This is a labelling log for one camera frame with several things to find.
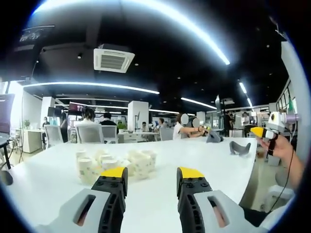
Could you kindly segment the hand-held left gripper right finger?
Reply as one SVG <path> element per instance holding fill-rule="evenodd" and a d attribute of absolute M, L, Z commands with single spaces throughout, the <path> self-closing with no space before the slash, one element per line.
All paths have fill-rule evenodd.
<path fill-rule="evenodd" d="M 244 216 L 243 209 L 220 190 L 212 190 L 196 169 L 177 168 L 178 212 L 184 233 L 266 233 Z"/>

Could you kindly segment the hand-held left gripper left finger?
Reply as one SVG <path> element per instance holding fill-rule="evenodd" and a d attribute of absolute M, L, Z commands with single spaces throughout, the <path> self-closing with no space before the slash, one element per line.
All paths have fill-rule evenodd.
<path fill-rule="evenodd" d="M 128 187 L 128 169 L 102 172 L 91 189 L 83 189 L 65 202 L 58 217 L 36 227 L 38 233 L 119 233 Z"/>

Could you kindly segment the person's right hand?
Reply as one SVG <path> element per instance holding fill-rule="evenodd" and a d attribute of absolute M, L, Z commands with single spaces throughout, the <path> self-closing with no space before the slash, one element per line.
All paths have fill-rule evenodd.
<path fill-rule="evenodd" d="M 257 141 L 268 152 L 272 152 L 272 155 L 280 158 L 281 160 L 290 160 L 294 155 L 294 150 L 290 142 L 282 135 L 278 135 L 277 139 L 270 141 L 264 141 L 262 138 L 257 138 Z"/>

